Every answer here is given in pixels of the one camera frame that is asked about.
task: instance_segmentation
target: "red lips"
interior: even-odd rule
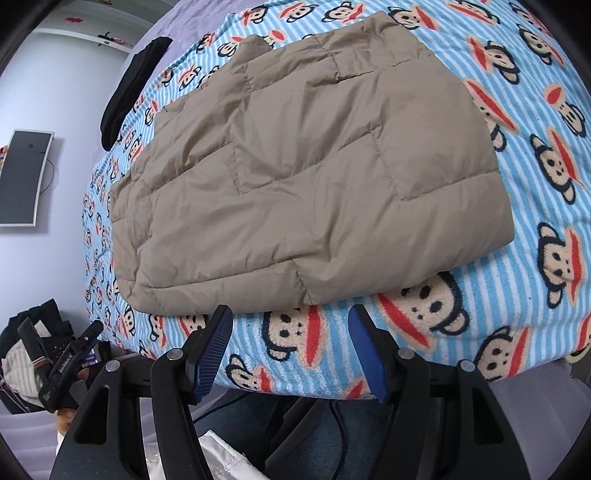
[[[513,377],[523,370],[527,356],[527,349],[530,344],[530,337],[531,329],[524,328],[517,339],[517,344],[515,345],[515,350],[513,351],[513,357],[511,358],[511,365],[509,366],[509,373],[507,373],[507,377]]]
[[[311,306],[308,310],[308,332],[304,360],[308,368],[312,367],[317,360],[320,343],[322,341],[322,318],[317,306]]]
[[[574,279],[568,288],[568,295],[570,303],[574,304],[577,300],[580,283],[584,277],[584,265],[581,259],[581,244],[577,232],[575,232],[571,227],[568,227],[566,229],[566,235],[567,244],[570,245],[574,275]]]
[[[304,2],[297,2],[296,4],[290,5],[287,8],[284,8],[281,13],[279,14],[279,18],[284,18],[288,16],[291,12],[293,12],[296,8],[301,7],[304,5]]]
[[[468,89],[474,95],[476,95],[491,110],[491,112],[496,115],[496,117],[503,123],[504,126],[510,130],[513,130],[514,132],[519,130],[516,123],[509,117],[507,113],[505,113],[497,101],[491,95],[489,95],[482,85],[480,85],[477,81],[470,79],[464,80],[464,83]]]
[[[388,319],[398,327],[403,334],[409,336],[424,349],[431,349],[429,339],[420,332],[410,319],[383,293],[378,293],[378,299],[384,308]]]
[[[579,341],[574,349],[575,352],[582,350],[589,343],[589,323],[591,323],[591,313],[585,317],[579,327]]]

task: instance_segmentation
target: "bedsheet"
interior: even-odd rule
[[[93,170],[83,213],[86,300],[89,317],[105,324],[105,339],[156,358],[207,321],[135,312],[113,275],[108,191],[151,140],[155,113],[206,79],[214,82],[249,34],[280,47],[379,9],[458,75],[483,112],[511,197],[515,240],[403,291],[237,314],[216,382],[280,394],[367,396],[346,327],[354,303],[363,303],[401,346],[444,364],[472,359],[491,381],[588,343],[591,98],[550,32],[507,0],[280,0],[228,15],[204,35],[146,87],[118,143]]]

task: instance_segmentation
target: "wall-mounted tv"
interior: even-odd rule
[[[0,166],[0,227],[35,226],[53,132],[15,130]]]

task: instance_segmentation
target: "wall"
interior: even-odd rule
[[[0,77],[0,145],[15,128],[53,131],[48,158],[56,167],[39,199],[37,226],[0,229],[0,329],[50,298],[75,330],[87,323],[82,196],[125,57],[77,38],[32,34]],[[51,171],[47,164],[42,188]]]

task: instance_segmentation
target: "white fabric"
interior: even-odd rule
[[[57,432],[57,448],[59,452],[64,436]],[[213,430],[199,437],[203,455],[211,470],[213,480],[268,480],[268,478],[254,468],[250,462],[226,442]],[[162,459],[158,443],[144,445],[146,464],[150,480],[167,480],[164,475]]]
[[[41,338],[51,336],[43,322],[37,322],[35,330]],[[4,380],[13,392],[18,393],[23,400],[43,407],[38,398],[43,383],[39,375],[35,373],[33,362],[31,362],[22,340],[15,343],[8,351],[6,358],[2,359],[2,370],[4,371]]]

